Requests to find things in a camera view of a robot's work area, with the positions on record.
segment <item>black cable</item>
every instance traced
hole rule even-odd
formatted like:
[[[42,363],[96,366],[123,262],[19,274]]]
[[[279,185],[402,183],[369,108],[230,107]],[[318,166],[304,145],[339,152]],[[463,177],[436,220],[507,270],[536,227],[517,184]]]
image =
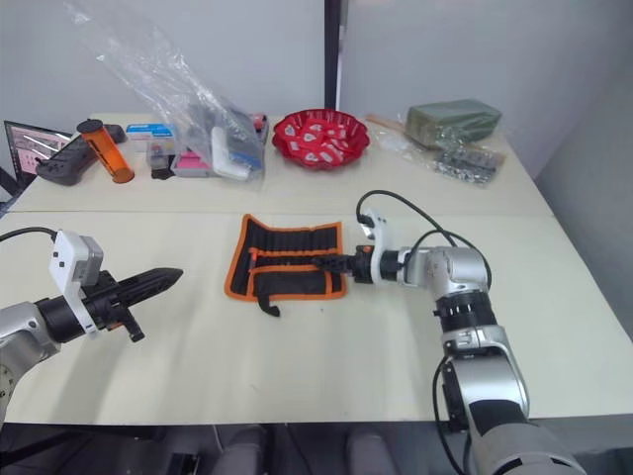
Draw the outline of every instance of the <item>black cable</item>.
[[[26,233],[46,233],[50,236],[50,239],[55,242],[55,238],[57,237],[57,233],[49,228],[42,228],[39,226],[34,226],[30,228],[21,228],[19,230],[10,231],[0,236],[0,242],[3,240],[7,240],[9,238],[14,238],[15,236],[25,235]]]
[[[399,195],[398,193],[394,193],[393,191],[388,191],[388,190],[371,190],[368,191],[367,193],[365,193],[363,196],[360,197],[360,199],[358,200],[358,203],[356,203],[356,221],[358,221],[359,223],[362,223],[364,225],[370,225],[370,223],[368,222],[367,218],[364,217],[361,212],[360,212],[360,207],[362,206],[363,202],[369,198],[372,195],[385,195],[385,196],[391,196],[392,198],[397,199],[398,201],[400,201],[401,203],[406,204],[407,206],[409,206],[412,210],[414,210],[416,213],[418,213],[420,216],[422,216],[423,218],[425,218],[427,221],[429,221],[434,228],[437,229],[437,231],[439,233],[441,233],[446,240],[448,240],[448,242],[453,246],[453,247],[457,247],[457,244],[455,243],[455,241],[453,240],[453,238],[450,236],[449,233],[447,233],[444,228],[442,228],[439,223],[437,223],[433,218],[431,218],[430,215],[428,215],[427,213],[425,213],[424,211],[422,211],[420,208],[418,208],[414,203],[412,203],[411,201],[409,201],[407,198]]]
[[[462,454],[462,469],[467,475],[471,473],[468,466],[471,459],[471,447],[473,446],[473,440],[471,439],[471,433],[466,434],[466,441],[464,442],[464,453]]]
[[[450,462],[451,466],[455,470],[458,475],[467,475],[464,470],[459,466],[457,460],[453,456],[451,452],[451,448],[448,446],[448,442],[446,441],[446,435],[444,435],[444,431],[442,430],[442,425],[439,420],[439,408],[437,407],[437,380],[439,379],[439,374],[442,371],[442,366],[446,364],[448,360],[448,356],[444,356],[437,365],[435,369],[435,373],[433,374],[433,383],[432,383],[432,391],[433,391],[433,415],[435,416],[435,428],[437,428],[437,435],[439,436],[439,441],[442,442],[442,447],[444,448],[444,453],[446,453],[446,458]]]
[[[487,280],[488,280],[488,290],[491,289],[491,287],[493,286],[493,270],[491,269],[490,265],[488,264],[488,260],[486,259],[486,257],[484,256],[484,254],[477,249],[477,247],[472,244],[469,240],[465,239],[464,237],[459,236],[458,234],[453,233],[452,231],[446,231],[444,230],[444,233],[446,233],[447,235],[455,238],[456,240],[462,242],[463,244],[467,245],[469,248],[475,250],[484,260],[484,266],[486,267],[486,276],[487,276]],[[407,257],[405,257],[405,261],[403,262],[403,267],[406,267],[408,262],[411,260],[411,258],[413,257],[413,255],[417,252],[417,249],[419,248],[419,245],[422,244],[422,242],[428,238],[431,235],[437,235],[440,234],[440,231],[438,230],[431,230],[427,233],[424,233],[422,236],[420,236],[418,238],[418,240],[415,242],[415,244],[411,247],[411,251],[409,254],[407,254]]]
[[[284,426],[286,426],[286,429],[288,430],[288,435],[290,436],[290,439],[293,442],[293,445],[295,445],[295,448],[297,449],[297,452],[299,453],[299,456],[304,461],[304,465],[306,465],[306,470],[308,470],[308,474],[309,475],[314,475],[313,469],[310,466],[310,463],[308,462],[308,458],[306,457],[304,452],[301,450],[301,446],[299,445],[299,441],[295,437],[295,433],[293,432],[293,430],[290,428],[290,424],[284,424]]]

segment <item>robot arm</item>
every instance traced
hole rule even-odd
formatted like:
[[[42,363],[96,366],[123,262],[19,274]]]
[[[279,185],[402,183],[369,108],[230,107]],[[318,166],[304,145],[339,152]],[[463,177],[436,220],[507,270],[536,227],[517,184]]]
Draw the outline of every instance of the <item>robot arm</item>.
[[[386,221],[372,211],[363,218],[375,245],[359,245],[353,256],[316,259],[316,265],[351,273],[356,282],[393,281],[431,292],[443,330],[441,374],[450,426],[469,431],[479,473],[585,474],[553,434],[528,421],[527,390],[497,324],[482,256],[465,247],[391,250]]]
[[[0,428],[20,379],[85,333],[123,326],[144,337],[129,307],[170,288],[182,270],[152,269],[117,282],[100,270],[103,251],[90,237],[59,231],[49,270],[62,295],[0,309]]]

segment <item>black pole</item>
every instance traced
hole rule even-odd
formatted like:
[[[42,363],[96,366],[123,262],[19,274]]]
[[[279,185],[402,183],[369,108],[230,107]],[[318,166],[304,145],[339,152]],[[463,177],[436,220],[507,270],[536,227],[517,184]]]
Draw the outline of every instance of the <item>black pole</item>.
[[[341,0],[325,0],[324,10],[325,107],[335,109]]]

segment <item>green package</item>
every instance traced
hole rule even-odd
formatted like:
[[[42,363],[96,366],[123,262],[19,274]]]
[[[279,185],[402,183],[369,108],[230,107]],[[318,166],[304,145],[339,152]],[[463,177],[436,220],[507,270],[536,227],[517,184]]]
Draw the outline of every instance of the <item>green package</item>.
[[[436,102],[408,109],[406,133],[424,146],[452,149],[485,139],[500,118],[500,111],[475,99]]]

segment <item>black game controller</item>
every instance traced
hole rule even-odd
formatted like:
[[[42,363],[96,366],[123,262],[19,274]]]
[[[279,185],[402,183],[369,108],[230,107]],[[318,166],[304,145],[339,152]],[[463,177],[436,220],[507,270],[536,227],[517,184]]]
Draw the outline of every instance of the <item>black game controller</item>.
[[[115,143],[126,141],[126,133],[121,126],[104,126]],[[97,159],[97,155],[86,141],[78,136],[74,141],[58,151],[48,160],[36,166],[36,173],[44,180],[71,186],[81,179],[81,175]]]

